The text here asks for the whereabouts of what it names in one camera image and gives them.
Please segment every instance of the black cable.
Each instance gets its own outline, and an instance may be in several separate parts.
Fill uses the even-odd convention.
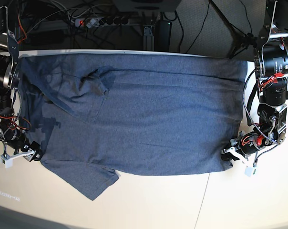
[[[205,19],[203,20],[203,23],[202,23],[202,26],[201,26],[201,29],[200,29],[199,34],[196,36],[195,40],[193,41],[193,43],[191,44],[191,46],[188,48],[188,50],[187,50],[185,53],[188,53],[188,51],[190,51],[191,47],[194,45],[195,41],[196,41],[197,38],[199,37],[199,35],[200,35],[200,33],[201,33],[202,29],[203,29],[203,26],[205,25],[205,21],[206,21],[207,15],[209,14],[210,4],[211,4],[211,2],[209,1],[209,4],[208,4],[208,6],[207,6],[206,17],[205,17]]]
[[[249,112],[251,111],[252,103],[253,103],[253,100],[254,100],[256,94],[257,94],[257,83],[255,82],[253,89],[252,89],[252,92],[251,92],[251,94],[248,98],[248,102],[247,102],[247,110]],[[251,120],[250,120],[249,116],[247,115],[247,113],[246,113],[246,117],[247,117],[248,126],[252,126]]]
[[[77,34],[77,36],[81,36],[81,37],[83,37],[83,38],[86,38],[86,36],[84,36],[84,35],[82,35],[82,34]],[[90,40],[90,41],[92,41],[92,42],[94,42],[96,45],[97,45],[97,47],[99,47],[99,48],[101,48],[101,49],[104,49],[102,46],[100,46],[95,40],[93,40],[93,39],[91,39],[91,38],[87,38],[88,40]]]
[[[250,133],[248,133],[248,134],[246,134],[246,135],[242,136],[242,137],[240,138],[240,142],[242,143],[242,142],[243,142],[243,140],[244,140],[246,137],[249,137],[249,138],[251,138],[251,137],[254,137],[255,135],[258,135],[258,134],[257,134],[257,133],[255,133],[255,132],[250,132]]]
[[[230,56],[230,59],[232,59],[233,57],[236,57],[238,54],[240,54],[241,52],[243,52],[246,49],[247,49],[247,47],[245,47],[242,50],[240,50],[239,52],[235,53],[233,56]]]
[[[163,15],[164,18],[165,18],[166,20],[168,20],[168,21],[175,21],[175,20],[177,20],[177,18],[178,18],[176,13],[175,13],[175,18],[174,18],[174,19],[169,19],[169,18],[166,16],[165,12],[161,13],[161,15]]]
[[[81,8],[81,7],[84,7],[85,5],[92,4],[95,1],[97,1],[97,0],[92,0],[92,1],[90,1],[88,3],[86,3],[86,4],[85,3],[80,3],[80,4],[76,5],[76,6],[71,7],[71,8]]]
[[[93,37],[95,37],[95,38],[103,41],[103,40],[104,40],[103,38],[101,38],[101,37],[99,37],[99,36],[97,36],[97,35],[94,34],[98,29],[99,29],[99,27],[96,27],[96,30],[94,30],[94,31],[91,33],[91,35],[92,35]],[[113,49],[115,49],[115,44],[113,44],[112,42],[109,42],[109,41],[107,41],[107,40],[105,40],[105,42],[108,43],[108,44],[110,44],[110,45],[112,45],[112,46],[113,46]]]
[[[262,156],[263,154],[265,154],[265,153],[268,153],[269,151],[271,151],[271,150],[273,150],[275,147],[277,147],[278,145],[275,145],[274,147],[272,147],[271,149],[269,149],[269,150],[266,150],[266,151],[264,151],[263,153],[261,153],[260,155],[258,155],[257,156],[257,158],[256,158],[256,160],[255,160],[255,162],[257,162],[257,160],[258,160],[258,158],[260,157],[260,156]]]
[[[108,39],[108,37],[111,35],[111,33],[113,33],[114,31],[116,31],[118,28],[120,27],[120,25],[117,25],[115,28],[113,28],[112,30],[109,30],[105,36],[105,38],[102,40],[102,42],[99,43],[99,45],[102,45],[104,42],[106,42],[106,40]]]
[[[102,10],[102,9],[99,8],[98,6],[96,6],[95,8],[96,8],[98,11],[102,12],[102,13],[108,13],[108,14],[110,14],[109,12],[106,12],[106,11]]]
[[[238,27],[236,27],[235,25],[233,25],[232,23],[230,23],[235,29],[237,29],[238,31],[240,31],[243,35],[246,36],[246,34],[244,32],[242,32]]]
[[[248,20],[248,23],[249,23],[249,26],[250,26],[250,30],[251,30],[251,34],[252,34],[252,26],[251,26],[251,23],[250,23],[250,20],[249,20],[249,17],[248,17],[248,12],[247,12],[247,8],[246,6],[244,5],[244,3],[242,2],[242,0],[239,0],[240,3],[244,6],[245,8],[245,11],[246,11],[246,17],[247,17],[247,20]]]
[[[73,49],[74,49],[74,45],[75,45],[75,40],[76,40],[76,35],[77,35],[77,31],[81,28],[81,26],[84,24],[85,25],[85,22],[86,20],[90,17],[90,15],[86,16],[83,21],[81,22],[81,24],[76,28],[76,31],[75,31],[75,34],[74,34],[74,41],[73,41]]]
[[[183,28],[183,26],[182,26],[182,23],[181,23],[181,21],[180,21],[179,15],[178,15],[178,13],[177,13],[176,10],[175,10],[175,15],[176,15],[176,18],[177,18],[178,21],[179,21],[179,24],[180,24],[180,27],[181,27],[181,30],[182,30],[182,37],[181,37],[181,40],[180,40],[179,45],[178,45],[178,52],[181,53],[181,44],[182,44],[183,38],[184,38],[184,28]]]

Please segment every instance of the shirt sleeve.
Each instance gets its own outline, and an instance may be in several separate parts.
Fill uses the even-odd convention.
[[[45,160],[41,163],[91,200],[119,178],[113,169],[86,162]]]

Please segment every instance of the red wire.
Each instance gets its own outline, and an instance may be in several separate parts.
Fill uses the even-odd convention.
[[[30,130],[31,129],[31,123],[27,120],[27,119],[25,119],[25,118],[22,118],[25,122],[27,122],[28,124],[29,124],[29,128],[25,128],[25,127],[23,127],[23,126],[18,126],[20,129],[22,129],[22,130]]]
[[[20,20],[20,15],[18,14],[18,22],[19,22],[19,27],[20,29],[22,30],[23,34],[24,34],[24,37],[18,41],[18,44],[20,44],[22,41],[24,41],[25,39],[27,39],[27,35],[26,35],[26,32],[24,31],[24,28],[22,27],[22,24],[21,24],[21,20]]]
[[[263,84],[261,84],[260,86],[260,92],[263,91],[263,89],[266,87],[267,84],[272,83],[275,80],[275,76],[273,75],[269,80],[267,80],[266,82],[264,82]]]
[[[245,146],[246,144],[248,144],[249,142],[251,142],[251,140],[250,141],[247,141],[246,143],[245,143],[245,140],[247,139],[247,138],[249,138],[250,136],[246,136],[243,140],[242,140],[242,142],[241,142],[241,145],[242,146]]]
[[[2,118],[2,119],[13,119],[14,117],[2,117],[2,116],[0,116],[0,118]]]

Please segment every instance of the cable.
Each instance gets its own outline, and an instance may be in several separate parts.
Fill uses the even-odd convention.
[[[6,157],[7,151],[6,151],[6,145],[5,142],[1,141],[3,143],[3,156]]]
[[[95,6],[91,6],[90,8],[86,9],[84,12],[80,13],[79,15],[77,16],[71,16],[72,18],[79,18],[81,17],[82,15],[84,15],[87,11],[93,13],[95,15],[95,17],[98,17],[95,12],[93,12],[92,8],[95,8],[95,7],[98,7],[98,6],[112,6],[113,4],[98,4],[98,5],[95,5]]]
[[[176,13],[175,13],[175,18],[174,18],[174,19],[169,19],[169,18],[166,16],[165,12],[163,12],[161,15],[164,16],[164,18],[165,18],[166,20],[168,20],[168,21],[175,21],[175,20],[177,20],[177,18],[178,18]]]
[[[16,88],[17,92],[18,92],[18,96],[19,96],[19,102],[20,102],[20,108],[19,108],[19,112],[17,114],[17,117],[16,119],[13,121],[15,122],[16,120],[19,119],[20,117],[20,114],[21,114],[21,111],[22,111],[22,98],[21,98],[21,94],[20,94],[20,91],[18,88]],[[2,138],[6,135],[6,133],[10,130],[10,128],[12,127],[13,125],[13,122],[11,123],[11,125],[6,129],[6,131],[0,136],[0,141],[2,140]]]
[[[250,23],[250,20],[249,20],[249,17],[248,17],[248,12],[247,12],[247,8],[246,6],[244,5],[244,3],[242,2],[242,0],[239,0],[240,3],[244,6],[245,8],[245,11],[246,11],[246,17],[247,17],[247,20],[248,20],[248,23],[249,23],[249,26],[250,26],[250,30],[251,30],[251,34],[252,34],[252,26],[251,26],[251,23]]]
[[[0,118],[2,118],[2,119],[13,119],[14,117],[12,116],[12,117],[3,117],[3,116],[0,116]]]
[[[19,15],[19,13],[18,13],[18,23],[19,23],[19,27],[20,27],[21,31],[22,31],[23,34],[24,34],[24,37],[23,37],[20,41],[18,41],[18,44],[20,44],[22,41],[26,40],[28,37],[27,37],[26,32],[24,31],[24,28],[23,28],[23,26],[22,26],[22,24],[21,24],[21,20],[20,20],[20,15]]]
[[[179,15],[178,15],[178,12],[175,10],[175,15],[176,15],[176,18],[178,19],[179,21],[179,24],[180,24],[180,27],[181,27],[181,30],[182,30],[182,37],[181,37],[181,40],[179,42],[179,45],[178,45],[178,52],[181,53],[181,44],[183,42],[183,38],[184,38],[184,28],[182,26],[182,23],[180,21],[180,18],[179,18]]]
[[[242,32],[238,27],[236,27],[235,25],[233,25],[232,23],[230,23],[230,25],[232,25],[235,29],[237,29],[238,31],[240,31],[243,35],[247,35],[247,34],[245,34],[244,32]]]
[[[94,34],[97,30],[98,30],[98,28],[96,28],[96,29],[91,33],[91,35],[92,35],[93,37],[96,37],[97,39],[103,41],[103,38],[101,38],[101,37],[99,37],[99,36],[97,36],[97,35]],[[113,49],[115,49],[115,44],[113,44],[112,42],[109,42],[109,41],[105,41],[105,42],[108,43],[108,44],[110,44],[110,45],[112,45],[112,46],[113,46]]]
[[[56,6],[58,9],[61,10],[61,8],[58,7],[58,6],[61,6],[62,9],[66,10],[66,11],[67,11],[66,13],[67,13],[67,15],[68,15],[68,19],[70,20],[71,14],[70,14],[70,12],[67,10],[67,8],[66,8],[64,5],[62,5],[60,2],[55,1],[55,0],[49,0],[49,1],[50,1],[54,6]]]
[[[261,134],[264,138],[268,139],[270,142],[277,143],[275,140],[270,139],[269,137],[267,137],[267,136],[259,129],[259,127],[258,127],[258,126],[255,124],[255,122],[253,121],[253,119],[252,119],[252,117],[251,117],[251,115],[250,115],[250,113],[249,113],[249,111],[248,111],[248,109],[247,109],[247,106],[246,106],[246,102],[245,102],[245,92],[246,92],[247,84],[248,84],[248,82],[249,82],[249,80],[250,80],[250,78],[251,78],[251,76],[253,75],[254,72],[255,72],[255,70],[253,70],[253,71],[251,72],[251,74],[248,76],[248,78],[247,78],[247,80],[246,80],[246,83],[245,83],[245,86],[244,86],[244,90],[243,90],[243,105],[244,105],[246,114],[248,115],[248,117],[249,117],[252,125],[255,126],[255,128],[260,132],[260,134]]]
[[[233,57],[236,57],[238,54],[240,54],[241,52],[243,52],[244,50],[246,50],[248,47],[243,48],[242,50],[240,50],[239,52],[235,53],[233,56],[231,56],[231,59]]]
[[[251,140],[245,142],[246,139],[250,138],[250,137],[254,137],[256,135],[256,133],[254,132],[250,132],[248,134],[246,134],[245,136],[243,136],[240,141],[241,141],[241,145],[245,146],[246,144],[248,144],[249,142],[251,142]]]
[[[92,6],[92,7],[94,8],[94,7],[96,7],[96,6],[101,6],[101,5],[105,5],[105,4],[99,4],[99,5],[95,5],[95,6]],[[29,32],[31,32],[38,24],[40,24],[43,20],[45,20],[45,19],[53,16],[54,14],[59,13],[59,12],[63,12],[63,11],[67,11],[67,10],[75,10],[75,9],[79,10],[79,9],[81,9],[81,8],[68,8],[68,9],[63,9],[63,10],[56,11],[55,13],[52,13],[52,14],[46,16],[45,18],[43,18],[43,19],[41,19],[39,22],[37,22],[30,30],[28,30],[26,34],[29,34]]]
[[[109,37],[114,31],[116,31],[119,27],[120,27],[120,25],[117,25],[117,26],[114,27],[112,30],[109,30],[108,33],[106,34],[105,38],[99,43],[99,45],[102,45],[104,42],[106,42],[106,40],[108,39],[108,37]]]
[[[260,155],[258,155],[257,156],[257,158],[255,159],[255,162],[257,162],[257,160],[258,160],[258,158],[260,157],[260,156],[262,156],[263,154],[265,154],[265,153],[268,153],[269,151],[271,151],[271,150],[273,150],[275,147],[277,147],[278,145],[275,145],[274,147],[272,147],[271,149],[269,149],[269,150],[266,150],[266,151],[264,151],[263,153],[261,153]]]
[[[188,51],[190,51],[191,47],[194,45],[195,41],[196,41],[197,38],[199,37],[199,35],[200,35],[200,33],[201,33],[202,29],[203,29],[203,26],[205,25],[205,21],[206,21],[207,15],[209,14],[210,4],[211,4],[211,2],[209,1],[209,4],[208,4],[208,6],[207,6],[206,17],[205,17],[205,19],[203,20],[203,23],[202,23],[200,32],[199,32],[199,34],[196,36],[195,40],[193,41],[193,43],[191,44],[191,46],[188,48],[188,50],[186,51],[186,53],[188,53]]]
[[[14,124],[17,125],[17,127],[20,128],[21,130],[25,130],[25,131],[30,130],[30,129],[31,129],[31,123],[29,122],[29,120],[27,120],[27,119],[25,119],[25,118],[21,118],[21,119],[28,123],[29,128],[26,128],[26,127],[17,125],[16,123],[14,123]]]

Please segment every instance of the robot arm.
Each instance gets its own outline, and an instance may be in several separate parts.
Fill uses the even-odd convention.
[[[16,125],[21,110],[15,115],[12,107],[12,90],[18,92],[21,101],[21,96],[17,89],[18,71],[16,66],[19,52],[18,43],[13,33],[16,21],[14,20],[14,12],[16,12],[16,2],[14,0],[0,0],[0,35],[6,34],[7,49],[10,53],[10,56],[0,55],[0,141],[4,144],[1,162],[5,164],[5,167],[12,166],[13,159],[20,156],[32,161],[40,160],[43,155],[40,145],[36,142],[30,144],[25,137],[24,133],[28,129]],[[13,156],[7,154],[6,144],[15,149]]]
[[[227,149],[221,152],[223,160],[247,161],[247,158],[266,146],[277,147],[285,140],[286,114],[288,99],[288,0],[267,0],[264,26],[261,29],[254,50],[256,84],[245,104],[245,90],[243,104],[246,110],[248,126],[253,131],[245,134],[240,132],[236,139],[231,139]],[[257,114],[259,123],[253,122],[250,116],[251,105],[258,95],[259,106]],[[251,175],[255,172],[258,158],[266,153],[256,156],[253,165],[247,164]]]

